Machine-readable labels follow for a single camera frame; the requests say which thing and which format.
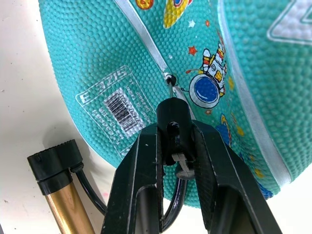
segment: white seam line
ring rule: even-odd
[[[223,0],[218,1],[218,20],[223,39],[226,44],[227,52],[229,53],[230,64],[233,73],[233,79],[235,80],[237,87],[237,93],[239,95],[247,120],[251,126],[253,136],[273,177],[275,178],[279,187],[282,187],[283,185],[289,184],[291,182],[291,176],[285,165],[285,162],[283,161],[283,158],[279,154],[274,145],[274,142],[270,138],[270,135],[262,121],[260,113],[244,80],[243,73],[235,54],[234,44],[232,42],[231,35],[226,23]]]
[[[115,0],[115,2],[119,6],[119,8],[123,11],[123,13],[129,20],[129,22],[132,24],[132,26],[135,28],[137,34],[143,41],[145,47],[148,49],[154,61],[157,63],[160,70],[164,74],[164,79],[169,73],[172,74],[166,61],[164,60],[160,51],[158,50],[152,36],[148,32],[142,19],[140,18],[140,16],[136,12],[135,8],[132,6],[130,1],[129,0]],[[176,97],[186,101],[186,103],[189,105],[189,102],[185,98],[185,95],[182,92],[179,92],[180,88],[177,86],[174,86],[174,90],[175,90]],[[191,118],[196,119],[190,105],[189,105],[189,109],[190,109]]]

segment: red star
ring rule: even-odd
[[[195,46],[189,47],[189,54],[190,55],[195,55],[197,52],[197,50],[195,49]]]

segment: rubber ball surface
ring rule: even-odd
[[[139,131],[156,122],[168,98],[164,76],[174,74],[175,95],[220,132],[265,198],[312,162],[311,4],[273,2],[39,0],[59,89],[101,157],[120,164]],[[285,22],[296,17],[303,20],[295,30]],[[165,168],[168,199],[174,171]],[[194,181],[185,203],[199,207]]]

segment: cartoon sticker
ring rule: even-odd
[[[214,108],[225,95],[224,77],[227,65],[222,65],[223,59],[224,49],[221,43],[218,43],[216,54],[212,55],[209,49],[204,50],[199,74],[192,78],[189,88],[190,98],[197,106]]]
[[[153,6],[154,0],[136,0],[136,4],[140,9],[148,10]]]
[[[221,124],[217,125],[215,129],[221,134],[221,137],[228,146],[232,144],[232,135],[230,131],[230,127],[228,125],[228,121],[225,118],[225,115],[222,114],[220,117]]]
[[[170,28],[182,16],[193,0],[167,0],[164,11],[164,27]]]
[[[194,28],[195,24],[194,20],[189,21],[189,28]]]
[[[195,56],[198,51],[196,50],[195,46],[189,47],[189,54]]]

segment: white surface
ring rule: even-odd
[[[5,234],[58,234],[26,157],[75,138],[87,177],[107,201],[114,168],[81,139],[58,90],[36,0],[0,2],[0,224]],[[284,234],[312,233],[312,167],[268,201]],[[100,233],[103,217],[74,182]],[[166,232],[206,233],[199,209],[184,207]]]

